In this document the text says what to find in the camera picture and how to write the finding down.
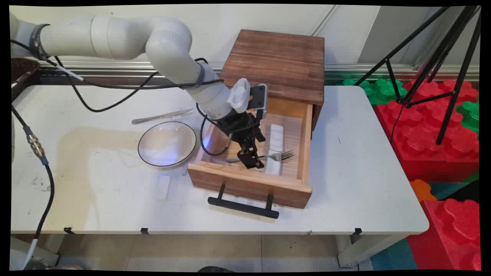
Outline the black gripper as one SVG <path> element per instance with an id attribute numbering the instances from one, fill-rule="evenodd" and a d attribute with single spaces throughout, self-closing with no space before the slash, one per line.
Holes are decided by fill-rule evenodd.
<path id="1" fill-rule="evenodd" d="M 241 146 L 237 152 L 239 161 L 247 168 L 264 168 L 258 156 L 256 142 L 264 142 L 265 137 L 260 130 L 260 121 L 264 116 L 262 110 L 253 112 L 230 112 L 226 117 L 216 120 L 218 128 L 228 136 L 226 147 L 231 141 Z"/>

